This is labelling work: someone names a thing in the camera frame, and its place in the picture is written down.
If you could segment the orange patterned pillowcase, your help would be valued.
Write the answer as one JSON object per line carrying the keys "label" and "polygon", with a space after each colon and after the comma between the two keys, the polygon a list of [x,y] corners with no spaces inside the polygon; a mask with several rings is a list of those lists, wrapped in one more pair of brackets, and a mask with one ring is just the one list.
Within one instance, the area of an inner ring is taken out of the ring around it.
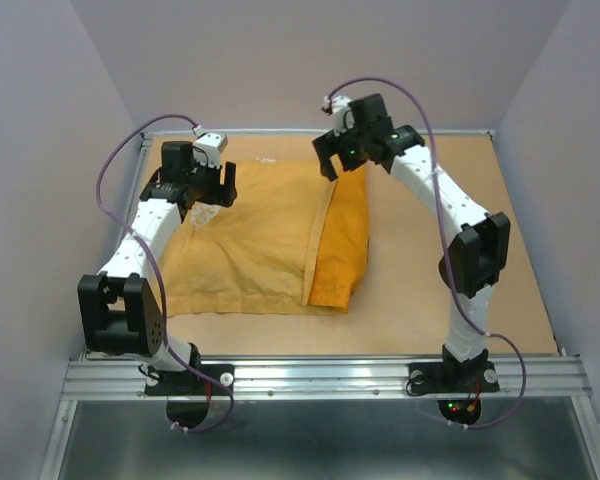
{"label": "orange patterned pillowcase", "polygon": [[364,169],[322,177],[311,160],[248,160],[229,208],[196,204],[161,256],[170,316],[333,315],[364,278]]}

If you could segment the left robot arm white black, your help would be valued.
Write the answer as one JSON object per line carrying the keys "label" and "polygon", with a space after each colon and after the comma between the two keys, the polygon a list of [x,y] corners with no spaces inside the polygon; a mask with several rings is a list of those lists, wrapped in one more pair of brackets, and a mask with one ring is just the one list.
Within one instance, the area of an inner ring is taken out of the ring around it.
{"label": "left robot arm white black", "polygon": [[168,374],[168,382],[182,394],[209,380],[197,347],[167,332],[166,288],[158,261],[195,204],[228,208],[236,199],[236,166],[220,160],[227,143],[219,133],[163,143],[161,165],[142,190],[115,253],[77,286],[87,348],[135,358],[155,379]]}

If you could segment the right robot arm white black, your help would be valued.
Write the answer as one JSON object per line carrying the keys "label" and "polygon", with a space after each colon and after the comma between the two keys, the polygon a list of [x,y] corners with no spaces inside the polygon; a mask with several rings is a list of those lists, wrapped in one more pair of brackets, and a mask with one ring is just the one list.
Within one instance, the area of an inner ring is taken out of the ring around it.
{"label": "right robot arm white black", "polygon": [[327,96],[322,109],[333,121],[313,142],[323,176],[337,180],[333,157],[345,172],[366,162],[380,165],[438,222],[443,244],[438,269],[451,296],[449,332],[440,360],[410,364],[411,394],[498,391],[486,347],[487,311],[507,261],[510,220],[480,206],[434,164],[431,148],[413,127],[394,125],[381,95]]}

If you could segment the metal sheet panel front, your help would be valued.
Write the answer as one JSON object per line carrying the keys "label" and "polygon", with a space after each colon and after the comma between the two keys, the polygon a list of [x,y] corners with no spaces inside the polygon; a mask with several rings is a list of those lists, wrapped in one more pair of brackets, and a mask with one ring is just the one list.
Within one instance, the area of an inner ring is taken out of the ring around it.
{"label": "metal sheet panel front", "polygon": [[592,479],[572,402],[534,398],[464,431],[432,401],[247,402],[220,429],[172,430],[159,402],[82,402],[62,479]]}

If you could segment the aluminium frame rail front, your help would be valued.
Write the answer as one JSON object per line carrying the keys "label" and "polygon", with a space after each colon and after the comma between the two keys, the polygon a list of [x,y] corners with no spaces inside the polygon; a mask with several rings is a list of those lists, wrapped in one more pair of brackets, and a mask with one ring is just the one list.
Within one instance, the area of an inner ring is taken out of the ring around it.
{"label": "aluminium frame rail front", "polygon": [[[230,364],[238,402],[286,400],[408,400],[411,372],[428,357],[237,357],[211,356],[207,365]],[[580,358],[531,355],[525,358],[525,396],[589,397],[592,388]],[[166,395],[146,392],[138,364],[87,357],[72,361],[61,390],[64,401],[205,400],[204,391]]]}

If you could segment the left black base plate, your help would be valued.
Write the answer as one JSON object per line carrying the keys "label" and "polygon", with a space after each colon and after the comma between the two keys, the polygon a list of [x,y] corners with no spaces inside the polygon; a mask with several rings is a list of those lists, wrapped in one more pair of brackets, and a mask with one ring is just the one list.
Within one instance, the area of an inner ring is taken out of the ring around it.
{"label": "left black base plate", "polygon": [[174,429],[184,433],[210,429],[211,401],[229,398],[228,393],[214,382],[200,379],[188,371],[162,372],[143,364],[138,371],[145,379],[145,395],[169,397],[167,418]]}

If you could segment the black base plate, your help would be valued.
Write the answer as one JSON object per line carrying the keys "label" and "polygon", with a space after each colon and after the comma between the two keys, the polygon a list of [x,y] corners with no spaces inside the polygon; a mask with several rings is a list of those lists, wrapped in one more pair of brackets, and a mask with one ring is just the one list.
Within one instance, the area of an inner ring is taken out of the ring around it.
{"label": "black base plate", "polygon": [[162,372],[143,364],[138,371],[145,379],[145,395],[169,397],[167,418],[174,429],[184,433],[210,429],[211,401],[229,398],[228,393],[214,382],[200,379],[188,371]]}
{"label": "black base plate", "polygon": [[489,361],[414,362],[407,369],[407,395],[440,395],[438,408],[444,419],[467,427],[475,425],[481,416],[481,395],[500,391],[494,365]]}

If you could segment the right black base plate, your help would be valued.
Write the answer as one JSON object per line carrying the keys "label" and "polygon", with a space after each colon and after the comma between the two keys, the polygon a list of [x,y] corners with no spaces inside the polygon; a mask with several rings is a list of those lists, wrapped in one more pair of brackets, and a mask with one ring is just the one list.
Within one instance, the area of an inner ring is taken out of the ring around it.
{"label": "right black base plate", "polygon": [[500,391],[494,365],[489,361],[414,362],[407,369],[407,395],[440,395],[438,408],[444,419],[467,427],[475,425],[481,416],[481,395]]}

